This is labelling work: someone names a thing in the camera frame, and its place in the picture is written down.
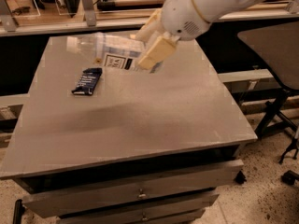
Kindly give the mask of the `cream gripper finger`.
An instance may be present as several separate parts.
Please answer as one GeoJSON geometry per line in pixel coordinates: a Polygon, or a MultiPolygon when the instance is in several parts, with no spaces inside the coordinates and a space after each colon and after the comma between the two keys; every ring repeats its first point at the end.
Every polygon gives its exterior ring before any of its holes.
{"type": "Polygon", "coordinates": [[[161,34],[163,32],[161,13],[162,10],[157,8],[138,32],[135,35],[130,35],[130,37],[134,40],[148,42],[155,33],[161,34]]]}
{"type": "Polygon", "coordinates": [[[152,69],[157,63],[172,55],[177,48],[176,35],[137,35],[136,39],[145,45],[136,65],[143,70],[152,69]]]}

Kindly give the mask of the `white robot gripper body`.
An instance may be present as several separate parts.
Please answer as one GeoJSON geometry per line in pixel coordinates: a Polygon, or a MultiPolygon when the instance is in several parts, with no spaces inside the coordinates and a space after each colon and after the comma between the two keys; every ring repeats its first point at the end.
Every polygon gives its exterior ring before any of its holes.
{"type": "Polygon", "coordinates": [[[205,33],[214,18],[212,0],[165,0],[161,23],[171,35],[192,40],[205,33]]]}

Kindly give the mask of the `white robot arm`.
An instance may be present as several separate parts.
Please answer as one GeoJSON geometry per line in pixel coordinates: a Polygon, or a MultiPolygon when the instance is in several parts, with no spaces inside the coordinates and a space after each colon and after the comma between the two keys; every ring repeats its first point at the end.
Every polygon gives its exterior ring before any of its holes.
{"type": "Polygon", "coordinates": [[[190,41],[207,32],[218,18],[251,7],[263,0],[164,0],[135,35],[145,49],[135,65],[152,69],[177,49],[180,41],[190,41]]]}

